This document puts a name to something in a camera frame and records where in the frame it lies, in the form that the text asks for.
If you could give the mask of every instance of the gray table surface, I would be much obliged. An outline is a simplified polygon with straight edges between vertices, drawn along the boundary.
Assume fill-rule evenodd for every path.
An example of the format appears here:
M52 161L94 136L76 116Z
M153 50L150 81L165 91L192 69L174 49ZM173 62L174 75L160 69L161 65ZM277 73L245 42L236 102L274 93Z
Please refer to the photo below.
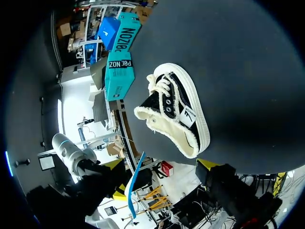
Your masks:
M285 31L254 1L160 1L131 53L135 81L124 101L138 151L195 164L133 113L148 96L146 76L172 62L192 77L209 126L211 143L199 158L250 174L305 164L304 65Z

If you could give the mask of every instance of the red box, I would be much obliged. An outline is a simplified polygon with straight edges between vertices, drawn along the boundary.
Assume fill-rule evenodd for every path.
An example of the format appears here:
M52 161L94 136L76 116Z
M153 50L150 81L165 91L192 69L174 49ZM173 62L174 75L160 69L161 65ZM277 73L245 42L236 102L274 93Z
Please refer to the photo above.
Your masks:
M168 164L166 161L163 161L161 163L161 170L168 176L172 176L173 175L173 166Z

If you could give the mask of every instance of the black canvas sneaker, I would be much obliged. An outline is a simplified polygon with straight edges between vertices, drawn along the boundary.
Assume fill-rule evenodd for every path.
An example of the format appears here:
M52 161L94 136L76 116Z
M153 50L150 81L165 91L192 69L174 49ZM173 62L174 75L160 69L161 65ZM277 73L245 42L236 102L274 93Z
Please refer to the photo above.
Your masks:
M147 76L150 96L134 109L138 119L178 147L187 158L194 158L210 144L195 85L180 66L164 63Z

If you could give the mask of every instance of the white rubber sole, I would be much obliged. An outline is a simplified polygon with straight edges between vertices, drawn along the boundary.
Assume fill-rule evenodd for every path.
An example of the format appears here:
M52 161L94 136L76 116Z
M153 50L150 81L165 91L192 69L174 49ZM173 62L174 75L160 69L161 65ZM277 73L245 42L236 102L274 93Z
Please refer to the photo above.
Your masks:
M196 125L198 128L200 147L199 153L203 152L210 144L210 132L206 123L201 104L198 98L195 84L193 83L189 74L179 65L174 63L164 63L159 65L153 72L158 76L164 73L174 72L184 86L188 99L190 100L192 109L197 114Z

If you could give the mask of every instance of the teal box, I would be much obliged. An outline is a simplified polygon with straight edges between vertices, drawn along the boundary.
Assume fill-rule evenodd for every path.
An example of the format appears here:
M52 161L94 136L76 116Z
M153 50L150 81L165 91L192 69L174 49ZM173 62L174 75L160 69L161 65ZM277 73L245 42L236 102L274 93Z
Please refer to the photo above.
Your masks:
M141 23L135 13L122 12L118 20L120 20L121 24L114 40L112 52L126 52L137 35Z
M134 81L134 71L130 52L109 52L105 87L107 100L123 99Z

